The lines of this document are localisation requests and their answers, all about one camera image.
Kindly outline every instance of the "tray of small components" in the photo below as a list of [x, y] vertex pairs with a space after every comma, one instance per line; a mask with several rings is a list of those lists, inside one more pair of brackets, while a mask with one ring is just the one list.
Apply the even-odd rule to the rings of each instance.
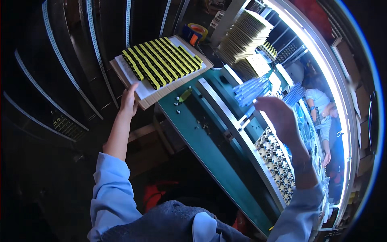
[[289, 205], [293, 195], [295, 177], [270, 128], [265, 129], [254, 145], [275, 180], [285, 204]]
[[155, 90], [202, 68], [203, 60], [167, 37], [122, 51], [122, 57], [138, 80], [148, 80]]

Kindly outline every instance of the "bundle of blue tubes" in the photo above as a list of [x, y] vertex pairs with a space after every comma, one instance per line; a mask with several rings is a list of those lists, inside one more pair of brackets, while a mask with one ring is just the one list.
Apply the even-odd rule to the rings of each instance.
[[[253, 103], [253, 100], [256, 97], [263, 96], [271, 88], [271, 83], [267, 77], [262, 76], [259, 78], [253, 78], [244, 82], [233, 88], [235, 93], [235, 99], [239, 103], [240, 107], [250, 106]], [[255, 107], [252, 106], [245, 115], [250, 117], [250, 115], [255, 110]]]

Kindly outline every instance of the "tray of yellow components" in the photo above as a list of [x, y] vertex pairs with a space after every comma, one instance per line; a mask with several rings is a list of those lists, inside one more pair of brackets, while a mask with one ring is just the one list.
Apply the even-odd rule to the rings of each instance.
[[122, 57], [138, 80], [147, 79], [156, 90], [200, 70], [203, 63], [167, 37], [129, 47], [122, 51]]

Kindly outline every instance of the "person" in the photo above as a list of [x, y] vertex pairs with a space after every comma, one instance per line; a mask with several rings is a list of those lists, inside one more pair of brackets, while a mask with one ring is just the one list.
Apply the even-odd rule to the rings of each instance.
[[[136, 209], [130, 170], [125, 163], [130, 122], [137, 110], [132, 85], [122, 95], [121, 107], [110, 136], [99, 153], [91, 200], [90, 241], [250, 241], [236, 229], [217, 220], [209, 211], [167, 201], [142, 215]], [[318, 217], [323, 193], [312, 160], [302, 144], [293, 111], [277, 98], [257, 98], [258, 110], [266, 112], [278, 138], [293, 155], [295, 191], [268, 238], [272, 241], [308, 241]]]
[[331, 102], [328, 96], [318, 89], [305, 90], [305, 98], [310, 108], [310, 115], [317, 130], [320, 130], [322, 147], [325, 151], [322, 166], [326, 167], [331, 159], [329, 148], [329, 131], [332, 118], [339, 116], [335, 103]]

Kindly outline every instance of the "green work surface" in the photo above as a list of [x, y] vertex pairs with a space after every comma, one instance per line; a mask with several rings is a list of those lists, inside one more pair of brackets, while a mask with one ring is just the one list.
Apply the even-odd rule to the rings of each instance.
[[[218, 82], [220, 76], [219, 71], [209, 70], [158, 103], [206, 170], [254, 225], [268, 236], [269, 228], [278, 219], [280, 211], [251, 161], [223, 137], [224, 130], [216, 124], [219, 117], [215, 118], [216, 114], [209, 113], [209, 108], [203, 107], [205, 104], [198, 97], [199, 91], [195, 87], [197, 80], [202, 77], [207, 81]], [[194, 89], [191, 96], [175, 106], [176, 97], [182, 95], [189, 86]]]

